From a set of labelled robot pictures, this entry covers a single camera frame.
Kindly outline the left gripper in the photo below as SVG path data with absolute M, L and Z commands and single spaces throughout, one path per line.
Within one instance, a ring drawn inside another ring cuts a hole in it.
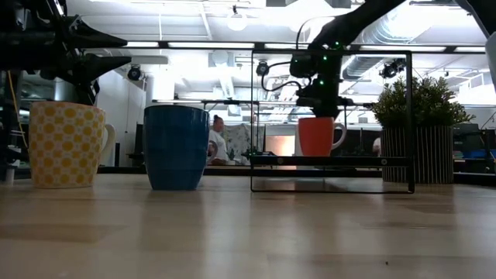
M 61 0 L 36 0 L 36 27 L 38 44 L 53 56 L 46 66 L 50 76 L 74 85 L 81 104 L 95 103 L 97 78 L 132 60 L 84 54 L 83 48 L 125 47 L 128 41 L 93 29 L 79 15 L 68 16 Z

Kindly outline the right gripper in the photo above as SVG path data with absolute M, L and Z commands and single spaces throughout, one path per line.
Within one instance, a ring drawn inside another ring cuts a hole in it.
M 336 118 L 339 115 L 338 106 L 354 105 L 352 99 L 339 96 L 340 82 L 339 78 L 315 77 L 310 85 L 297 91 L 298 100 L 296 105 L 313 108 L 312 112 L 317 118 Z

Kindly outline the orange mug white handle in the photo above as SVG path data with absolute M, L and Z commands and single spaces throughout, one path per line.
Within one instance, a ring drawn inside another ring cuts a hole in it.
M 298 120 L 299 142 L 306 157 L 329 157 L 344 142 L 346 134 L 347 128 L 333 117 Z

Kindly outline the clear blue mug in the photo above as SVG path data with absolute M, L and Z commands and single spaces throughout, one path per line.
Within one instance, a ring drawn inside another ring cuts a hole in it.
M 34 102 L 29 110 L 29 163 L 36 188 L 88 188 L 115 145 L 105 111 L 70 102 Z

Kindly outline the blue ceramic mug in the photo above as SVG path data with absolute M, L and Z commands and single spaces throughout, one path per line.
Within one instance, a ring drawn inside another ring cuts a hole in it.
M 193 191 L 207 164 L 209 113 L 181 105 L 144 109 L 143 155 L 152 189 Z

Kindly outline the black background screen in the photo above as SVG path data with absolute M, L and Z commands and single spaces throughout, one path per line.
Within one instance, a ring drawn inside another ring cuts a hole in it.
M 143 152 L 143 125 L 136 124 L 134 154 L 141 154 Z

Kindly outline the potted plant striped pot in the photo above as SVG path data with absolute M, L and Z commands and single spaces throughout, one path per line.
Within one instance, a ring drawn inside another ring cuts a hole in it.
M 382 126 L 381 155 L 384 157 L 404 157 L 410 152 L 405 143 L 406 91 L 406 80 L 400 77 L 384 86 L 372 106 L 372 112 Z M 455 96 L 442 77 L 412 79 L 417 184 L 453 182 L 453 127 L 474 118 L 453 100 Z

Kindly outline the person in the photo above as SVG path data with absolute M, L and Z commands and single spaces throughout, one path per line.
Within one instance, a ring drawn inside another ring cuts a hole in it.
M 222 137 L 224 130 L 223 119 L 214 115 L 212 128 L 209 131 L 208 140 L 215 142 L 215 145 L 209 144 L 208 152 L 212 156 L 211 165 L 227 165 L 229 157 L 226 151 L 226 142 Z

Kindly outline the round white pendant lamp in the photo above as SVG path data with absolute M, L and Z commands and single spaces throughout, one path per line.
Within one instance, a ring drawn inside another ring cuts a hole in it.
M 241 13 L 237 5 L 232 6 L 232 13 L 227 17 L 227 26 L 233 31 L 243 31 L 248 26 L 246 14 Z

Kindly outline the blue storage bin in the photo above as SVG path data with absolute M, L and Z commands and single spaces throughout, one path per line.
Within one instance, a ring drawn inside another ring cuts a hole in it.
M 485 150 L 471 150 L 463 151 L 464 159 L 484 159 L 484 158 L 496 158 L 496 150 L 490 150 L 487 153 Z

